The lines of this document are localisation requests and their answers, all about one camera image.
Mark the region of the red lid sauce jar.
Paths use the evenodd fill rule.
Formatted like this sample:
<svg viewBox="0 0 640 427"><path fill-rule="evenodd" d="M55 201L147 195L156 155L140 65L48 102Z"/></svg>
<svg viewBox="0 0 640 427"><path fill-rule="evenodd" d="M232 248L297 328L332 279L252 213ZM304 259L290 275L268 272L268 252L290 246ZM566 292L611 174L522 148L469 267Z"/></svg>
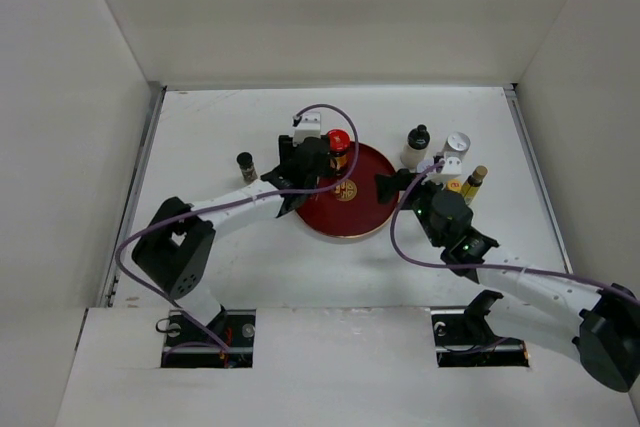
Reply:
<svg viewBox="0 0 640 427"><path fill-rule="evenodd" d="M341 176L347 171L349 165L350 136L342 129L332 129L327 132L327 138L331 168L335 176Z"/></svg>

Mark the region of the black cap white bottle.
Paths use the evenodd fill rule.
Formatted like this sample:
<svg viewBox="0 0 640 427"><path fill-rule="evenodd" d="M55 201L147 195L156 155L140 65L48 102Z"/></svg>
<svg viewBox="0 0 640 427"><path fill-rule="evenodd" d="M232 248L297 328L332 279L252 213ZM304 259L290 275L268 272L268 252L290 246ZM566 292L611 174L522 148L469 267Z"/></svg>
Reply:
<svg viewBox="0 0 640 427"><path fill-rule="evenodd" d="M424 124L418 124L407 134L400 159L408 169L415 169L425 158L430 143L430 134Z"/></svg>

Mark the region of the small black pepper jar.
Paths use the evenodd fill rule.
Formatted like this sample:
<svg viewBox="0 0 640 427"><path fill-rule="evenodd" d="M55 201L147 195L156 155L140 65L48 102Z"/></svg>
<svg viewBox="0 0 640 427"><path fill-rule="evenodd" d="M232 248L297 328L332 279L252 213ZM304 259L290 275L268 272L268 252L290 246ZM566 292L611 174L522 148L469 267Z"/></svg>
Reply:
<svg viewBox="0 0 640 427"><path fill-rule="evenodd" d="M249 152L239 153L236 157L236 162L245 183L250 184L258 178L253 156Z"/></svg>

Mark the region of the yellow cap sauce bottle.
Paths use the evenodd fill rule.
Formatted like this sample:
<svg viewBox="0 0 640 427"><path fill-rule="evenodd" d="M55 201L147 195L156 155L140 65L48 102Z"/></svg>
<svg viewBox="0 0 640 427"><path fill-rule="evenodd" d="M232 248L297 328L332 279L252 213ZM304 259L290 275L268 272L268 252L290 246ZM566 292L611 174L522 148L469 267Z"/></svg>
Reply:
<svg viewBox="0 0 640 427"><path fill-rule="evenodd" d="M454 193L460 193L462 191L462 186L463 184L458 179L450 179L446 183L446 189Z"/></svg>

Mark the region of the white cylindrical shaker bottle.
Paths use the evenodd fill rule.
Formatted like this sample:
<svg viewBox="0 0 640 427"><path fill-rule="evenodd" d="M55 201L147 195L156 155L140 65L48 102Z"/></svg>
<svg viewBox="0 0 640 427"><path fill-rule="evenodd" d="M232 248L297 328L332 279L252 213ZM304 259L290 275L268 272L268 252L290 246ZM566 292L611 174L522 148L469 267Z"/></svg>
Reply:
<svg viewBox="0 0 640 427"><path fill-rule="evenodd" d="M442 148L442 155L445 158L456 157L463 160L471 146L470 138L459 131L449 134Z"/></svg>

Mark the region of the yellow label brown bottle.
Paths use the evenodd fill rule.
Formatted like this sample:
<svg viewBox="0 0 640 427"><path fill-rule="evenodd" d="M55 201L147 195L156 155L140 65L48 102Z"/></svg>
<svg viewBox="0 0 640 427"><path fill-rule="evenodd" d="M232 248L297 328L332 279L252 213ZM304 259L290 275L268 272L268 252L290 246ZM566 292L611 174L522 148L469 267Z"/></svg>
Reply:
<svg viewBox="0 0 640 427"><path fill-rule="evenodd" d="M488 169L484 165L477 166L474 171L467 177L461 187L460 194L467 206L475 199L484 179L488 174Z"/></svg>

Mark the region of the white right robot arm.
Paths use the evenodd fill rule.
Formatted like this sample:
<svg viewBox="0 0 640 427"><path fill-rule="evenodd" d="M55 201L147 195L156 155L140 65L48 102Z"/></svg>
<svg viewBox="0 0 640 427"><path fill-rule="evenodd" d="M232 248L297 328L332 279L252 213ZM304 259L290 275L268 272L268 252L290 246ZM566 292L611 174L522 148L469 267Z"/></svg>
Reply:
<svg viewBox="0 0 640 427"><path fill-rule="evenodd" d="M531 342L579 363L601 385L627 393L639 377L639 300L626 287L537 268L473 227L461 194L406 169L374 177L377 200L398 200L440 249L438 268L482 287L464 331Z"/></svg>

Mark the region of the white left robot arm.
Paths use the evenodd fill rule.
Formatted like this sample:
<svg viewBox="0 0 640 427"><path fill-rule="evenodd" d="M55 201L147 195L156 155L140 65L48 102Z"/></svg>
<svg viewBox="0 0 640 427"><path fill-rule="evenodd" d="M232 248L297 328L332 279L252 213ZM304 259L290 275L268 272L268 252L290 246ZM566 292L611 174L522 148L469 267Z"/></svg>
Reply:
<svg viewBox="0 0 640 427"><path fill-rule="evenodd" d="M298 209L329 167L328 138L308 137L246 187L202 204L185 203L178 197L161 204L152 224L207 207L216 209L142 235L131 254L153 284L192 317L189 330L200 344L219 342L226 321L225 308L203 282L214 242Z"/></svg>

